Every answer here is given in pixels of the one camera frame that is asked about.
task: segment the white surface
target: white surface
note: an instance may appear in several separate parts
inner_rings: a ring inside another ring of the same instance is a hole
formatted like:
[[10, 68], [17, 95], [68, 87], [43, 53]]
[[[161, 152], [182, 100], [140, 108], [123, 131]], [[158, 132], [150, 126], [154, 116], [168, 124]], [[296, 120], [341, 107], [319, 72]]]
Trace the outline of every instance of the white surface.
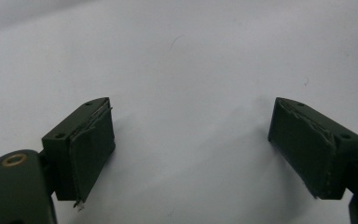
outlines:
[[276, 96], [358, 133], [358, 1], [0, 0], [0, 156], [108, 96], [117, 149], [64, 223], [350, 223], [267, 141]]

